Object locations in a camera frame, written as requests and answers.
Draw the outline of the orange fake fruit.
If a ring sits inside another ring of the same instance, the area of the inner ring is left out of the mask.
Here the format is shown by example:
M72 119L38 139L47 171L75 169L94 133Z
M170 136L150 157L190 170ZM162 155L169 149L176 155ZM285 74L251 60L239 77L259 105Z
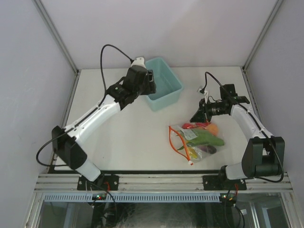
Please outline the orange fake fruit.
M217 136L219 133L219 129L216 124L210 123L209 125L206 126L206 129L214 136Z

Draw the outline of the green fake leafy vegetable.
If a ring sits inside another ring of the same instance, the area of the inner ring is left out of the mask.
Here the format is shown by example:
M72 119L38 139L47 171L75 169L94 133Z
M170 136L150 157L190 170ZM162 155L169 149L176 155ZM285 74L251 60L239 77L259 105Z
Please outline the green fake leafy vegetable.
M201 128L194 129L178 129L177 132L171 131L170 136L175 136L181 140L181 147L178 150L182 150L184 145L187 147L198 147L200 145L211 145L211 146L224 146L225 142L223 139L212 135L208 130Z

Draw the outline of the clear zip top bag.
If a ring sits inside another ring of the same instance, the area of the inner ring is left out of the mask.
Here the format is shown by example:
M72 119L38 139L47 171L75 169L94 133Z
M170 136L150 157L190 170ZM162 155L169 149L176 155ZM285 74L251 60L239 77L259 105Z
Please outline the clear zip top bag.
M193 165L213 154L225 145L214 123L184 123L169 126L171 148Z

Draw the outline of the purple fake eggplant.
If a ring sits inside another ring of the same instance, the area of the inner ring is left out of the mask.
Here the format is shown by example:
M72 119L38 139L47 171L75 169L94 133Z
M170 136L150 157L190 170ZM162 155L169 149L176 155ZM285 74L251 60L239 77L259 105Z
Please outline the purple fake eggplant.
M209 154L215 154L217 152L217 149L211 145L200 145L199 149Z

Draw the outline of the yellow fake banana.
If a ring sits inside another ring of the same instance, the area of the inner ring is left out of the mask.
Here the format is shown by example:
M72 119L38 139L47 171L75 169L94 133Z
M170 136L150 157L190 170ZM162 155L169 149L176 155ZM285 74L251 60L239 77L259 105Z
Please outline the yellow fake banana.
M187 148L191 160L201 160L201 154L196 152L194 147Z

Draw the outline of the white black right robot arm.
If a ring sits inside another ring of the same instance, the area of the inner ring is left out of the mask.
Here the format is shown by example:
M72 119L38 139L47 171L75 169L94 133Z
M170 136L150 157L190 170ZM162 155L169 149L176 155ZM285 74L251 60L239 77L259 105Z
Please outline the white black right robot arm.
M239 163L223 166L218 177L221 188L228 190L240 179L261 179L270 176L283 180L285 141L274 136L258 120L246 96L239 96L234 84L220 86L220 99L214 102L207 97L199 101L199 108L191 122L210 122L213 116L230 115L239 125L247 140L247 146Z

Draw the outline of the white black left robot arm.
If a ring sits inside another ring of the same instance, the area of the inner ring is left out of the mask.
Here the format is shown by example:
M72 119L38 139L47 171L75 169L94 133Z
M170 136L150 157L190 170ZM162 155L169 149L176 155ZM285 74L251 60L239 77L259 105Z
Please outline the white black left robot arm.
M110 86L103 98L78 120L64 128L52 130L54 153L72 170L87 179L94 190L104 185L100 169L88 158L83 149L84 142L106 120L133 103L140 95L156 92L153 71L142 66L132 66L126 76Z

